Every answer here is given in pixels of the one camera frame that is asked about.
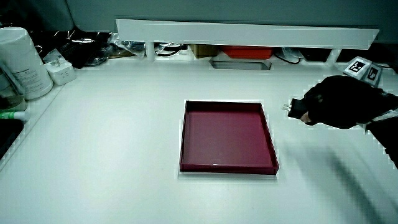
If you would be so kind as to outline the person's right hand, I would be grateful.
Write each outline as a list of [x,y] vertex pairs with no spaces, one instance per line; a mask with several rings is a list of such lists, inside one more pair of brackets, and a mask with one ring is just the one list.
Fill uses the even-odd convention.
[[298,119],[308,125],[349,129],[397,118],[397,96],[349,75],[324,78],[300,101],[305,109]]

